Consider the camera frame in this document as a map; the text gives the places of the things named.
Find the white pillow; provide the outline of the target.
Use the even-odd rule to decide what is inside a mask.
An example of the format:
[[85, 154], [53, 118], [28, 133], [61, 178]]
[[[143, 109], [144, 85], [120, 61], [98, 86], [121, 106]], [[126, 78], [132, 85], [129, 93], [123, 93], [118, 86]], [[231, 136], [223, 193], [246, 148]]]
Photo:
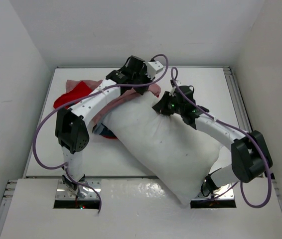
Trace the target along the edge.
[[157, 102], [147, 92], [111, 110], [103, 124], [181, 204], [189, 205], [219, 158], [222, 145], [180, 117], [158, 114], [152, 109]]

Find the red cartoon print pillowcase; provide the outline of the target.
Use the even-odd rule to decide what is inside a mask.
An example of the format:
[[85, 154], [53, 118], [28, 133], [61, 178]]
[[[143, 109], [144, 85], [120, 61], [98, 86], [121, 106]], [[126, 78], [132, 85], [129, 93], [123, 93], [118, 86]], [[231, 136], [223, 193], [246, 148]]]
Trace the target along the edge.
[[[66, 93], [62, 94], [59, 98], [56, 99], [53, 104], [53, 107], [56, 109], [63, 104], [91, 94], [101, 84], [101, 82], [101, 80], [67, 80]], [[95, 117], [93, 117], [93, 119], [88, 124], [88, 130], [91, 131], [93, 134], [100, 135], [107, 139], [116, 139], [117, 137], [114, 135], [114, 133], [109, 130], [105, 125], [103, 125], [103, 118], [116, 107], [128, 101], [131, 101], [139, 96], [140, 94], [137, 93], [134, 89], [127, 90], [125, 93], [123, 93], [123, 95], [109, 102], [101, 111], [97, 113]]]

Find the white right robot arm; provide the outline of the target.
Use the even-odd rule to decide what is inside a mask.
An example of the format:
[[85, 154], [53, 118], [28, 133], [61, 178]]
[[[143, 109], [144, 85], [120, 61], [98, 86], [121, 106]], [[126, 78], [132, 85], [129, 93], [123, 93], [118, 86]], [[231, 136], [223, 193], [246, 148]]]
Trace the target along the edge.
[[264, 136], [259, 131], [246, 132], [221, 123], [207, 108], [198, 106], [193, 95], [192, 86], [174, 87], [164, 92], [152, 108], [162, 115], [180, 115], [186, 125], [208, 134], [230, 151], [231, 164], [206, 176], [201, 186], [203, 196], [233, 182], [249, 183], [273, 166]]

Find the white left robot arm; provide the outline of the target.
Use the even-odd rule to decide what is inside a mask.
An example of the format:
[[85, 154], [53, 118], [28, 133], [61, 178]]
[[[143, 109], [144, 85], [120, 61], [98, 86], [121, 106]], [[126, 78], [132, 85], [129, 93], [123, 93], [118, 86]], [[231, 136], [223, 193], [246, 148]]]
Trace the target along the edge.
[[57, 113], [55, 135], [61, 145], [69, 182], [84, 177], [82, 151], [89, 142], [87, 126], [108, 103], [131, 89], [130, 85], [151, 83], [164, 66], [155, 60], [144, 60], [131, 56], [127, 65], [109, 73], [92, 91], [92, 97], [79, 101], [68, 109]]

